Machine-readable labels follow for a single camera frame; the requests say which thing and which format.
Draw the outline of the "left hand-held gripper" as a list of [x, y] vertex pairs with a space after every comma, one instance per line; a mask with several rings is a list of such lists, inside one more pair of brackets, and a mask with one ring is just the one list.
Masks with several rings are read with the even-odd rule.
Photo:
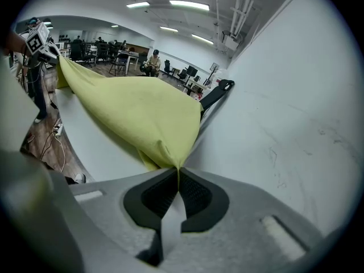
[[46, 62], [51, 65], [58, 64], [61, 53], [53, 45], [49, 37], [49, 29], [43, 22], [40, 22], [29, 32], [26, 46], [30, 52], [26, 60], [27, 67], [34, 67], [37, 62]]

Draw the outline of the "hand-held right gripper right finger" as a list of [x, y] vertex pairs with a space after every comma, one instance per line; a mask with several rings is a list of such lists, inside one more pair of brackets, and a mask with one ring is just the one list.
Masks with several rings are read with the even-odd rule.
[[180, 171], [187, 210], [171, 272], [306, 272], [323, 236], [306, 218], [251, 184]]

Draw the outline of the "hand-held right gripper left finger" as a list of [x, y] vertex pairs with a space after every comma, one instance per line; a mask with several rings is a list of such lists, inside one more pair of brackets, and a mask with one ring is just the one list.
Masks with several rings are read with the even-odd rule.
[[69, 186], [68, 224], [85, 272], [163, 272], [161, 218], [149, 205], [169, 205], [176, 170]]

